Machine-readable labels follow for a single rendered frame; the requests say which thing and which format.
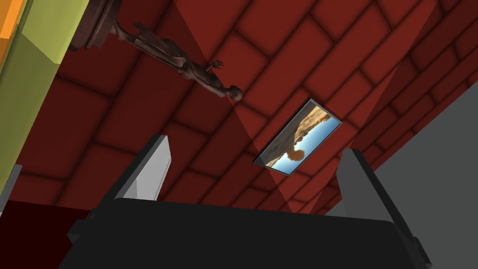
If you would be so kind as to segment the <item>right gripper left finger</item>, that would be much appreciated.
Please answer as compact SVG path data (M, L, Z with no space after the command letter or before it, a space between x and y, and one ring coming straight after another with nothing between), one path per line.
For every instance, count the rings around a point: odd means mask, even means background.
M171 165L169 141L166 135L154 135L125 169L101 200L129 198L157 200Z

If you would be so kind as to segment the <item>brown human figure statue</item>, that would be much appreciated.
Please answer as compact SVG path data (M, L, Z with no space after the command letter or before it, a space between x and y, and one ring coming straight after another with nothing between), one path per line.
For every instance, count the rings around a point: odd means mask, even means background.
M173 69L184 79L194 80L204 89L223 98L230 97L239 101L243 92L236 85L225 87L212 69L220 69L223 62L216 60L206 66L201 66L190 57L172 40L161 39L149 28L140 22L134 24L139 33L133 35L125 31L117 20L122 0L89 0L82 15L76 32L68 49L77 51L86 50L95 46L100 48L107 36L112 34L118 40L126 41L146 54L152 56Z

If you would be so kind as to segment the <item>yellow-green cabinet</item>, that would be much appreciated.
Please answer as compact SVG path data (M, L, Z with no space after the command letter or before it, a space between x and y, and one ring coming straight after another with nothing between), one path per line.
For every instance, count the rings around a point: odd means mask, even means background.
M0 71L0 193L89 0L25 0Z

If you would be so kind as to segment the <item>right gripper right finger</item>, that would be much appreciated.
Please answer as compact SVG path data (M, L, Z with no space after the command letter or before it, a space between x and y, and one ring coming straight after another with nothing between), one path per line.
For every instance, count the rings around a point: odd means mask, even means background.
M342 199L327 216L394 221L393 201L358 149L344 149L336 176Z

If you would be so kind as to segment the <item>framed desert landscape picture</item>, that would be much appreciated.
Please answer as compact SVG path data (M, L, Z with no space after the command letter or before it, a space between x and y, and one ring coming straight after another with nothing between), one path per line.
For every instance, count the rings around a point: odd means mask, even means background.
M290 176L342 124L313 99L309 99L254 159L266 169Z

